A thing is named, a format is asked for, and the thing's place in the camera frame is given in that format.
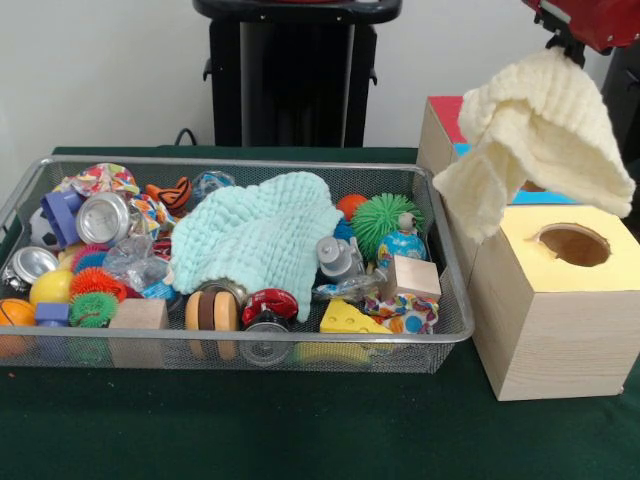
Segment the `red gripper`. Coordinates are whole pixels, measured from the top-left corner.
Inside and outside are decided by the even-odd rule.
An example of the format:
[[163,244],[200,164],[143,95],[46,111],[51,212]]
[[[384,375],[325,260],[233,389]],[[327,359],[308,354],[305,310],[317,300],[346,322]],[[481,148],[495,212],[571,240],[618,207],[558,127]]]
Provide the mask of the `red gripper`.
[[561,48],[580,68],[585,65],[585,46],[605,53],[639,40],[639,0],[524,0],[523,3],[535,12],[535,23],[554,32],[545,48]]

